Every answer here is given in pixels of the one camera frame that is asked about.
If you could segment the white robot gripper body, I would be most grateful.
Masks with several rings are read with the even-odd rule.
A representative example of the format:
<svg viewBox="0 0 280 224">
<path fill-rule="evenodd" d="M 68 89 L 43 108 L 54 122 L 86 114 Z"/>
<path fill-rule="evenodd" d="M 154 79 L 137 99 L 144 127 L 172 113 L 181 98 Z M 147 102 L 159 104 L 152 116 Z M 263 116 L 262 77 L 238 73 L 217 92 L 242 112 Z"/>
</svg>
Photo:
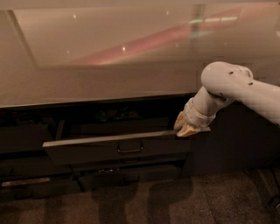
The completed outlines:
<svg viewBox="0 0 280 224">
<path fill-rule="evenodd" d="M 187 124 L 200 128 L 207 127 L 215 118 L 211 105 L 194 97 L 185 104 L 183 114 Z"/>
</svg>

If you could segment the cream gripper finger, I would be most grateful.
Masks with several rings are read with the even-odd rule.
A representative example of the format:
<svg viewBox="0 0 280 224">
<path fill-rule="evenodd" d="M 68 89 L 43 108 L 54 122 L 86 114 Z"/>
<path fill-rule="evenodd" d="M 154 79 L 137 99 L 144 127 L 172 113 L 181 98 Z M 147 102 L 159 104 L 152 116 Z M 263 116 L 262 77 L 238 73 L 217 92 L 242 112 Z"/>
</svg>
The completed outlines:
<svg viewBox="0 0 280 224">
<path fill-rule="evenodd" d="M 185 114 L 183 111 L 181 111 L 177 116 L 177 119 L 173 125 L 173 128 L 175 130 L 181 130 L 184 125 L 184 122 L 185 122 Z"/>
<path fill-rule="evenodd" d="M 210 130 L 211 129 L 209 127 L 193 127 L 191 125 L 183 125 L 176 128 L 178 137 L 189 137 L 191 135 L 195 135 L 200 132 L 207 132 Z"/>
</svg>

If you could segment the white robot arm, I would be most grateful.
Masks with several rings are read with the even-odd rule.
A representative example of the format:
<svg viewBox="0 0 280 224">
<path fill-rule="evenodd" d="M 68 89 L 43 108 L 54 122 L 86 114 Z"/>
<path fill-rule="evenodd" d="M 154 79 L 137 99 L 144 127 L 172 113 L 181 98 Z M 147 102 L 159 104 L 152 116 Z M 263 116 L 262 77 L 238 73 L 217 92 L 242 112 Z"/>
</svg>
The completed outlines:
<svg viewBox="0 0 280 224">
<path fill-rule="evenodd" d="M 216 113 L 234 101 L 280 125 L 280 87 L 254 79 L 245 66 L 213 62 L 201 74 L 202 87 L 178 114 L 173 128 L 178 137 L 209 131 Z"/>
</svg>

